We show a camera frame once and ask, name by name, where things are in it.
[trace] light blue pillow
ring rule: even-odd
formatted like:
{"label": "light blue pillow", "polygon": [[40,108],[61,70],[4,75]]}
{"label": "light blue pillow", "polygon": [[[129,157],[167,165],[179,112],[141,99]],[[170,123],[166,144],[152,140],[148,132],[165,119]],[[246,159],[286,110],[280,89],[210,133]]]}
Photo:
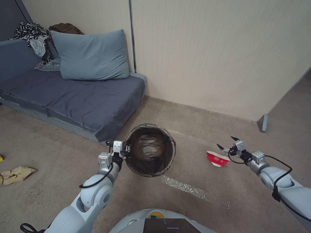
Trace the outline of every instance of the light blue pillow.
{"label": "light blue pillow", "polygon": [[108,80],[129,76],[124,31],[75,35],[51,31],[64,79]]}

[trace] sofa bed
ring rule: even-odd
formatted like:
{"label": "sofa bed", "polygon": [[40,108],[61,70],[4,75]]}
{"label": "sofa bed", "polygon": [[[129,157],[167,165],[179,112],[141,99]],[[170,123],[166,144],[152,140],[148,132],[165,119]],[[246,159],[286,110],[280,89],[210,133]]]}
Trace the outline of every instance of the sofa bed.
{"label": "sofa bed", "polygon": [[99,143],[119,134],[144,97],[146,77],[141,74],[104,81],[64,79],[61,72],[35,70],[41,59],[21,39],[1,41],[0,54],[2,104]]}

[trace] white wall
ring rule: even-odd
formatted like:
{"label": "white wall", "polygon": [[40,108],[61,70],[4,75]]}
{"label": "white wall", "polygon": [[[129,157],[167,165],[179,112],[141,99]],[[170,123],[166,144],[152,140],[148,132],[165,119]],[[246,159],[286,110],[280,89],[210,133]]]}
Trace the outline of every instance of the white wall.
{"label": "white wall", "polygon": [[71,23],[84,34],[124,29],[130,70],[134,70],[128,0],[22,0],[33,22],[42,27]]}
{"label": "white wall", "polygon": [[132,0],[147,95],[251,120],[311,67],[311,1]]}

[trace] beige carpet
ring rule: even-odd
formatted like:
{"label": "beige carpet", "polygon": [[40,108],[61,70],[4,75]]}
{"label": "beige carpet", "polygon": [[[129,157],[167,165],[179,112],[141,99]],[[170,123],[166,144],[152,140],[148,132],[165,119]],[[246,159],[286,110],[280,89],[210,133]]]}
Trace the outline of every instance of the beige carpet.
{"label": "beige carpet", "polygon": [[[310,90],[310,79],[291,90],[269,115],[265,134],[259,132],[256,122],[145,97],[117,139],[123,140],[142,123],[174,131],[176,157],[165,176],[205,191],[206,199],[170,187],[160,177],[140,177],[124,164],[113,199],[93,232],[109,232],[124,213],[146,208],[185,214],[217,232],[306,232],[247,166],[229,163],[216,168],[205,153],[218,152],[216,143],[231,146],[230,136],[235,136],[244,139],[251,152],[260,150],[291,165],[292,176],[311,187]],[[71,204],[78,186],[97,172],[97,156],[102,151],[108,150],[0,106],[0,154],[5,156],[0,171],[18,166],[38,169],[23,182],[0,187],[0,232],[20,232],[23,222],[46,228]],[[274,161],[271,164],[280,166]]]}

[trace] black mesh trash can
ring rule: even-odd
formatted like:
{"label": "black mesh trash can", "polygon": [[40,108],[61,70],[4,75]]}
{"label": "black mesh trash can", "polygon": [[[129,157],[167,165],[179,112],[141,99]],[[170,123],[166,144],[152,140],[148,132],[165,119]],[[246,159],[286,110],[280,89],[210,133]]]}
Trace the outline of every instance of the black mesh trash can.
{"label": "black mesh trash can", "polygon": [[145,177],[162,175],[175,156],[174,139],[165,129],[153,124],[136,126],[127,136],[125,145],[131,145],[126,164]]}

